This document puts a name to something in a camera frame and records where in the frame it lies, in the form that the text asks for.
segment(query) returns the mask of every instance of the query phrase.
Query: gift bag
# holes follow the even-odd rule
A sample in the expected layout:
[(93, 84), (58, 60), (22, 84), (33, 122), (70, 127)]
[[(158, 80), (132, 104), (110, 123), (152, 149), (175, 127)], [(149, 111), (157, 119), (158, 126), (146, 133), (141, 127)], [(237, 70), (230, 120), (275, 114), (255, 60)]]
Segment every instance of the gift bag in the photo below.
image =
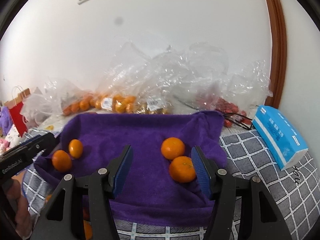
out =
[(9, 109), (12, 121), (16, 126), (19, 135), (22, 136), (23, 133), (27, 131), (27, 121), (25, 120), (25, 117), (20, 114), (20, 111), (23, 107), (22, 100), (30, 95), (30, 89), (27, 88), (23, 90), (19, 86), (14, 88), (18, 88), (20, 90), (20, 93), (18, 93), (18, 96), (16, 98), (13, 98), (12, 100), (5, 102), (4, 105)]

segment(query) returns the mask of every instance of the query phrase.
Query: purple towel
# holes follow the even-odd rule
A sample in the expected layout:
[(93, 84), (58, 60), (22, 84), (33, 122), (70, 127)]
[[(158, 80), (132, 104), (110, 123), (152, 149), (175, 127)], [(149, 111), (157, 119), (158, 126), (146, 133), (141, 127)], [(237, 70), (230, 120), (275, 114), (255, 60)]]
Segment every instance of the purple towel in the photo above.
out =
[[(171, 179), (170, 161), (161, 155), (161, 144), (168, 137), (180, 138), (186, 156), (199, 145), (206, 157), (223, 167), (227, 157), (218, 140), (223, 117), (218, 112), (192, 115), (81, 114), (73, 118), (61, 133), (62, 149), (70, 140), (84, 145), (83, 156), (73, 160), (69, 172), (76, 177), (92, 174), (119, 156), (126, 144), (133, 149), (133, 162), (124, 188), (110, 205), (114, 218), (160, 226), (205, 226), (213, 202), (201, 193), (195, 180), (180, 184)], [(57, 186), (64, 174), (51, 164), (51, 155), (35, 162), (38, 173)]]
[(0, 126), (2, 127), (3, 135), (7, 135), (12, 127), (11, 115), (6, 106), (1, 110)]

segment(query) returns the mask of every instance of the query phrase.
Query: plastic bag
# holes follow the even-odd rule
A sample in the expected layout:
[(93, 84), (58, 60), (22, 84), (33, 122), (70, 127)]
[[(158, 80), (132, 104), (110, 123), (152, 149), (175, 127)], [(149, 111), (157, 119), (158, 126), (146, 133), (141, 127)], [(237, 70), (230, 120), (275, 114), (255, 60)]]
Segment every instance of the plastic bag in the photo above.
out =
[(174, 101), (175, 114), (215, 109), (220, 82), (228, 71), (224, 50), (195, 43), (183, 52), (170, 49), (154, 60), (160, 66), (157, 87)]
[(40, 125), (52, 115), (70, 115), (90, 108), (92, 93), (80, 90), (73, 83), (65, 79), (48, 82), (44, 87), (44, 94), (33, 93), (23, 101), (20, 114), (27, 121)]
[(268, 96), (272, 96), (269, 91), (270, 79), (265, 73), (264, 62), (254, 62), (242, 69), (239, 74), (227, 76), (224, 81), (226, 89), (222, 91), (224, 100), (238, 107), (238, 111), (248, 112), (250, 108), (263, 105)]
[[(151, 110), (148, 105), (151, 97), (156, 95), (156, 73), (158, 72), (154, 60), (139, 51), (131, 42), (124, 44), (98, 85), (93, 99), (95, 107), (114, 113), (160, 113), (159, 110), (164, 109), (166, 103), (153, 105)], [(160, 90), (157, 100), (166, 101)]]

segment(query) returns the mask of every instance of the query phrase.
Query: blue tissue box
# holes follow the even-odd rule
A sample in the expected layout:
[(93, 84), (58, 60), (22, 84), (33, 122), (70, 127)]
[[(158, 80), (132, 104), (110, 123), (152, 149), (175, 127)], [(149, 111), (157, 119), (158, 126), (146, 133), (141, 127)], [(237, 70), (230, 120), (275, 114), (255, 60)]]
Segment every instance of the blue tissue box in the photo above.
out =
[(278, 109), (259, 106), (252, 124), (282, 171), (296, 165), (308, 151), (300, 133)]

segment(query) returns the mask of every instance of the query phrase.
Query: metal screw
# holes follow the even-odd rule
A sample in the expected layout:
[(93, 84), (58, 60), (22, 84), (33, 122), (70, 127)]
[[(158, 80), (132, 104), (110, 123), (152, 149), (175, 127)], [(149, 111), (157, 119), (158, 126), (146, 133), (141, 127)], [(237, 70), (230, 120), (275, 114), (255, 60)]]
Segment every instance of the metal screw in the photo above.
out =
[(253, 180), (254, 182), (257, 182), (257, 183), (259, 183), (259, 182), (261, 181), (261, 179), (260, 179), (258, 176), (253, 176), (253, 177), (252, 177), (252, 180)]
[(227, 171), (224, 170), (224, 169), (218, 169), (218, 174), (220, 174), (220, 175), (226, 175), (226, 174), (227, 174)]
[(68, 181), (72, 179), (72, 175), (71, 174), (67, 174), (66, 176), (64, 176), (64, 180)]
[(107, 169), (106, 169), (106, 168), (101, 168), (100, 170), (98, 170), (98, 173), (99, 173), (100, 175), (106, 174), (106, 173), (107, 173)]

